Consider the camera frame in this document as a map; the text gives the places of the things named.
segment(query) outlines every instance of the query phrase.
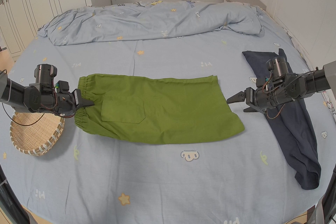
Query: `green pants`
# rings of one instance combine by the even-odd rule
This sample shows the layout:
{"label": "green pants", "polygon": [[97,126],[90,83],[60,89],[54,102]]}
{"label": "green pants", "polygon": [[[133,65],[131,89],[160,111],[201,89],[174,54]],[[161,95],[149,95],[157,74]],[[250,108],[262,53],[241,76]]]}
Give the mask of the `green pants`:
{"label": "green pants", "polygon": [[93,74],[78,82],[95,105],[76,112],[76,125],[100,134],[148,144],[189,144],[229,138],[244,130],[231,112],[217,76],[149,79]]}

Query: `white headboard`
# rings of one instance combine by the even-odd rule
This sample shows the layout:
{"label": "white headboard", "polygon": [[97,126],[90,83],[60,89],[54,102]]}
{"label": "white headboard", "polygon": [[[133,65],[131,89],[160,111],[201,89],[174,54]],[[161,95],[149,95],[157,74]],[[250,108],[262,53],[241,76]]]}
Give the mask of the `white headboard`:
{"label": "white headboard", "polygon": [[336,0],[272,0],[267,13],[288,30],[311,69],[336,60]]}

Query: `pocket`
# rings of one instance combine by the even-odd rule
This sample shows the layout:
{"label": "pocket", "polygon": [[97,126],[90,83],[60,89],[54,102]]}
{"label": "pocket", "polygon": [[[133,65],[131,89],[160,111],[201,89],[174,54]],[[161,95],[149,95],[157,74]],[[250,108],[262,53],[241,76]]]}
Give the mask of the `pocket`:
{"label": "pocket", "polygon": [[101,120],[125,123],[140,123],[145,119],[143,101],[138,97],[104,96]]}

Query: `wicker basket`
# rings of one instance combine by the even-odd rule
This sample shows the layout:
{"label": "wicker basket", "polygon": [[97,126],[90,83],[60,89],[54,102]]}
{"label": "wicker basket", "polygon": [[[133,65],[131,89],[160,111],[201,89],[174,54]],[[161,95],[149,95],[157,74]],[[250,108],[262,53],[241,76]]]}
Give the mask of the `wicker basket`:
{"label": "wicker basket", "polygon": [[[40,113],[15,112],[13,120],[28,125],[37,121]],[[64,129],[64,118],[46,113],[32,126],[21,126],[11,121],[10,139],[16,149],[22,153],[41,156],[57,142]]]}

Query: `light blue bed sheet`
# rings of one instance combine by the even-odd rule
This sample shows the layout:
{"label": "light blue bed sheet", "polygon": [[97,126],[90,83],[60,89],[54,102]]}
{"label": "light blue bed sheet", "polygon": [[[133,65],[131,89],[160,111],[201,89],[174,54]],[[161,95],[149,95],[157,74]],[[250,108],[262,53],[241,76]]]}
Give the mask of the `light blue bed sheet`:
{"label": "light blue bed sheet", "polygon": [[[115,11],[124,7],[112,6]],[[105,41],[54,46],[47,37],[28,46],[10,78],[34,83],[37,64],[58,69],[69,81],[93,73],[158,78],[217,75],[226,98],[255,87],[242,51],[283,48],[294,72],[307,68],[286,32],[258,9],[264,36],[230,30],[181,38]],[[320,186],[303,190],[295,180],[265,117],[230,104],[242,133],[213,143],[147,145],[90,135],[73,119],[43,156],[14,148],[10,119],[0,110],[1,166],[19,201],[54,224],[283,224],[316,204],[336,162],[336,124],[321,94],[305,100],[317,136]],[[13,109],[6,106],[12,114]]]}

